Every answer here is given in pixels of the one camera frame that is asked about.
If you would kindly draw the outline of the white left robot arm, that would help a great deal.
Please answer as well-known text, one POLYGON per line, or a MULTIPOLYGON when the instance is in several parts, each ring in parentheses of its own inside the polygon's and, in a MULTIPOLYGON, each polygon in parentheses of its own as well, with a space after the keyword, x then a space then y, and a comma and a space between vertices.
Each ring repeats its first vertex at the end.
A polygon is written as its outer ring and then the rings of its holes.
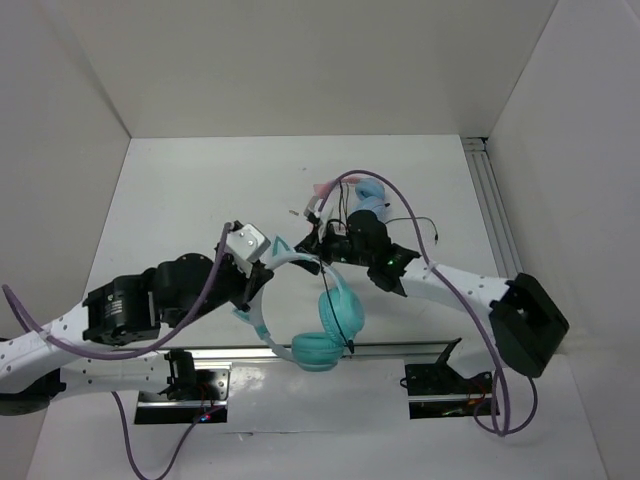
POLYGON ((1 413, 19 416, 54 400, 100 391, 139 390, 184 399, 202 382, 191 353, 130 349, 179 332, 231 303, 240 310, 274 276, 261 262, 267 240, 228 238, 215 259, 184 254, 91 291, 66 314, 38 325, 13 291, 2 288, 25 334, 1 342, 1 413))

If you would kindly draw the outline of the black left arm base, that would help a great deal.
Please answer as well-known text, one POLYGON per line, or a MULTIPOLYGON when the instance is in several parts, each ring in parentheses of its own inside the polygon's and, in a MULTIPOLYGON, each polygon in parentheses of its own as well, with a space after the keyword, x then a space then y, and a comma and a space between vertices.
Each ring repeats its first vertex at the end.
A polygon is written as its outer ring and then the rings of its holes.
POLYGON ((223 424, 228 420, 231 365, 195 359, 183 349, 161 354, 166 386, 140 391, 135 425, 223 424))

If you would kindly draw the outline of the teal cat-ear headphones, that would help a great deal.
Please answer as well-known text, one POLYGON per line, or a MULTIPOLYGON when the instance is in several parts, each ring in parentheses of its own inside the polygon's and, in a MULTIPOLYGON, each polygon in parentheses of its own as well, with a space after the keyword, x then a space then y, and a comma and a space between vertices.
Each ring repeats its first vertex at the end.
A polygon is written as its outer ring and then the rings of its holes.
POLYGON ((264 320, 262 291, 249 303, 251 310, 248 313, 233 309, 232 314, 251 326, 258 338, 280 359, 307 372, 326 372, 335 368, 344 354, 354 353, 355 337, 365 324, 364 307, 335 268, 320 258, 294 251, 279 236, 273 242, 267 268, 275 270, 302 261, 317 266, 323 280, 324 291, 317 301, 321 331, 297 334, 289 347, 276 343, 264 320))

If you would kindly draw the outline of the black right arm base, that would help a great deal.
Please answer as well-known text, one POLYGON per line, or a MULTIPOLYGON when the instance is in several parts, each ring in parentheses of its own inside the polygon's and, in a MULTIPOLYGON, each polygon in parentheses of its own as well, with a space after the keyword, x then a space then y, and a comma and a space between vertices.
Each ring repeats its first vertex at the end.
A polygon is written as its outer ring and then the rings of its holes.
POLYGON ((399 385, 408 394, 411 419, 491 415, 493 367, 482 367, 474 374, 460 374, 451 366, 451 361, 463 350, 463 340, 458 338, 449 342, 433 361, 405 364, 399 385))

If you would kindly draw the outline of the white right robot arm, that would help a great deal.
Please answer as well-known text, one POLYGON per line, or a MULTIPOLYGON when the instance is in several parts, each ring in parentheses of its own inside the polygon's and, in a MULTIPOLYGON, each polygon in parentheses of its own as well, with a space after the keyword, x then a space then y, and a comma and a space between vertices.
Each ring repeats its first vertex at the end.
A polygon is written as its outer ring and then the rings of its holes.
POLYGON ((335 219, 322 220, 314 213, 307 219, 311 232, 296 251, 327 264, 364 267, 385 292, 474 313, 484 329, 480 344, 454 341, 436 369, 438 384, 448 392, 460 391, 471 378, 499 367, 539 378, 569 331, 565 316, 531 275, 489 277, 428 262, 393 242, 371 211, 351 214, 341 232, 335 219))

